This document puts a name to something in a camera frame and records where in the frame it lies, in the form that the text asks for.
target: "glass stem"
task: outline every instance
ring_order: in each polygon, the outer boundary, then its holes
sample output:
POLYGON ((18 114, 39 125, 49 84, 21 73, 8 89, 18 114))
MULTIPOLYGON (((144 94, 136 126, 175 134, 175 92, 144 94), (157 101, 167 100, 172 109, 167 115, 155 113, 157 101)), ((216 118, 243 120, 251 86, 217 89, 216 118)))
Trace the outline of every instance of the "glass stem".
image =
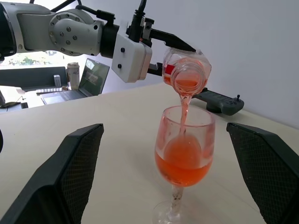
POLYGON ((171 221, 175 221, 179 219, 179 210, 181 207, 181 201, 183 196, 184 188, 172 186, 172 199, 171 199, 171 209, 168 213, 168 218, 171 221))

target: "white wall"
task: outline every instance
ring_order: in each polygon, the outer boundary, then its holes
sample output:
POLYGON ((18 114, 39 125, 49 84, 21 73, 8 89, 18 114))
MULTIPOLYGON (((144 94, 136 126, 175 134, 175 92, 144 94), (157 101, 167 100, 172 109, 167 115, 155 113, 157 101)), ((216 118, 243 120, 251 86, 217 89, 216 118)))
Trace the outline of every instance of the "white wall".
MULTIPOLYGON (((140 0, 82 0, 131 21, 140 0)), ((299 128, 298 0, 148 0, 145 12, 154 28, 195 43, 212 64, 208 88, 235 97, 247 110, 299 128)), ((152 62, 165 47, 154 43, 152 62)), ((110 59, 96 60, 111 65, 110 59)), ((110 71, 104 91, 159 82, 124 84, 110 71)))

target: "desk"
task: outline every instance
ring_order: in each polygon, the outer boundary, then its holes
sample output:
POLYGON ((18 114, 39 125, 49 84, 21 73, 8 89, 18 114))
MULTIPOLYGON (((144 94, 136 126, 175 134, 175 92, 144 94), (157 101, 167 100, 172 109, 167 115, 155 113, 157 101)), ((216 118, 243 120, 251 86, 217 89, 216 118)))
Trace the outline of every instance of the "desk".
POLYGON ((6 103, 16 101, 19 102, 19 104, 14 106, 1 108, 0 113, 22 110, 20 103, 25 102, 27 102, 29 108, 44 105, 41 97, 36 94, 36 91, 24 92, 21 90, 21 88, 9 86, 0 86, 0 90, 4 95, 6 103))
MULTIPOLYGON (((103 123, 105 132, 82 224, 150 224, 153 208, 171 198, 170 184, 156 169, 154 146, 163 110, 178 104, 174 90, 158 84, 2 114, 0 217, 67 134, 103 123)), ((205 108, 196 99, 192 104, 205 108)), ((244 110, 232 117, 216 115, 211 170, 199 184, 185 189, 183 204, 198 214, 200 224, 264 224, 243 181, 227 122, 274 132, 299 152, 296 129, 244 110)))

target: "glass base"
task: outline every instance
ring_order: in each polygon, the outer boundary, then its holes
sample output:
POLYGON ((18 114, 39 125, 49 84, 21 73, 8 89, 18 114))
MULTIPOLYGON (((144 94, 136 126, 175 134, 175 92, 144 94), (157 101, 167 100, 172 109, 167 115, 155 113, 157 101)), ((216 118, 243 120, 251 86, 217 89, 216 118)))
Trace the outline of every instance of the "glass base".
POLYGON ((179 216, 175 220, 169 219, 171 202, 161 202, 153 210, 152 224, 199 224, 196 217, 193 217, 188 209, 181 205, 179 216))

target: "cup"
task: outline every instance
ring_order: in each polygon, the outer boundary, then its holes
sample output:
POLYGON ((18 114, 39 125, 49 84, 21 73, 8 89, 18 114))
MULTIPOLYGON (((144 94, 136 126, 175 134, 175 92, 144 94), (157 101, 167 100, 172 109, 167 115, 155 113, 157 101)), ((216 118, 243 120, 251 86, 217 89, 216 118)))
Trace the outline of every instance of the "cup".
POLYGON ((66 74, 68 77, 68 81, 70 82, 69 87, 71 90, 77 90, 79 88, 79 68, 80 66, 78 62, 72 62, 67 64, 66 74))

